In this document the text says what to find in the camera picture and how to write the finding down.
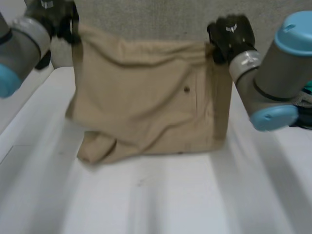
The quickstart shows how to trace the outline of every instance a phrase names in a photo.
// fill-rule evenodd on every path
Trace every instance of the beige cloth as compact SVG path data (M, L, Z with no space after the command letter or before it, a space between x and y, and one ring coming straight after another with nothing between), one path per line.
M125 41L79 26L76 92L66 116L86 132L78 158L113 162L138 154L219 149L232 79L204 42Z

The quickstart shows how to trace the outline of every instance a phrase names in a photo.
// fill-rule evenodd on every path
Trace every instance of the white surface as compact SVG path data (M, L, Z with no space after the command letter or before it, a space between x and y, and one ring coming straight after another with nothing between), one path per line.
M64 120L73 92L55 70L0 136L1 234L311 233L310 132L256 132L234 92L222 150L91 167Z
M1 0L0 11L3 17L11 22L16 17L21 16L26 9L24 0Z

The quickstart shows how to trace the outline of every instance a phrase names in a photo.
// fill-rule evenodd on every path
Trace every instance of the pants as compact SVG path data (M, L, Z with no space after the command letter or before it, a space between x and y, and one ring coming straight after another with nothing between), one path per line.
M66 116L92 131L78 158L110 163L222 147L232 79L227 65L214 64L212 45L125 41L84 25L79 34Z

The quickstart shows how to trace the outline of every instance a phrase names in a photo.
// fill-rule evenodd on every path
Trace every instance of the gray wall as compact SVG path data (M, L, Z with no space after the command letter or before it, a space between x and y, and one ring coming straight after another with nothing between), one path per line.
M218 16L244 13L261 53L283 19L312 10L311 0L75 0L81 22L128 39L208 40L207 24ZM70 47L53 41L55 67L71 66Z

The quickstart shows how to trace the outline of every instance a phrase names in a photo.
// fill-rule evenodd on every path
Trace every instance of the blue joint cap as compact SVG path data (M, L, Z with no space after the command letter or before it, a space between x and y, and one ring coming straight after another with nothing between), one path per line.
M312 56L312 11L300 11L288 16L276 32L277 47L295 56Z
M296 122L298 109L292 105L274 106L257 111L250 116L250 122L258 131L273 131Z
M0 64L0 98L8 98L21 84L21 80L11 69Z

